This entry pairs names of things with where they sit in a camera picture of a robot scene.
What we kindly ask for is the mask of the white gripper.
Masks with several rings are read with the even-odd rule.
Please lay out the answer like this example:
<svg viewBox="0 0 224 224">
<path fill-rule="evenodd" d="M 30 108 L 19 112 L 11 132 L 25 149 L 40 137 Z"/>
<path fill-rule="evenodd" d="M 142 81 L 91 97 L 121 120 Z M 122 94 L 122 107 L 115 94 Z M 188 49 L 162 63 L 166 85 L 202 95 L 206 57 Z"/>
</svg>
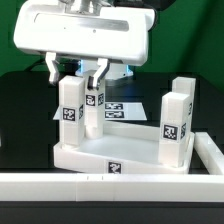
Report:
<svg viewBox="0 0 224 224">
<path fill-rule="evenodd" d="M 14 43 L 26 53 L 47 52 L 45 62 L 52 85 L 60 75 L 57 55 L 99 58 L 99 68 L 87 85 L 89 90 L 98 90 L 109 70 L 109 60 L 135 66 L 147 61 L 148 31 L 155 20 L 152 9 L 102 7 L 100 14 L 93 16 L 70 12 L 59 0 L 27 0 L 18 14 Z"/>
</svg>

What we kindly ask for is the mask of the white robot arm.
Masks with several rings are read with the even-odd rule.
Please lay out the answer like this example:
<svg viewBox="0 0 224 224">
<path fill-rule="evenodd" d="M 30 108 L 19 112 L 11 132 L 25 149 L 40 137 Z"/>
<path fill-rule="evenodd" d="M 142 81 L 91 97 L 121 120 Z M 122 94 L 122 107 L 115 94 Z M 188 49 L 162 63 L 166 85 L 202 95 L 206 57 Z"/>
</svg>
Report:
<svg viewBox="0 0 224 224">
<path fill-rule="evenodd" d="M 176 0 L 26 0 L 14 30 L 18 49 L 42 54 L 49 81 L 59 79 L 57 60 L 96 60 L 88 81 L 97 89 L 112 63 L 141 66 L 148 59 L 148 32 L 157 13 Z"/>
</svg>

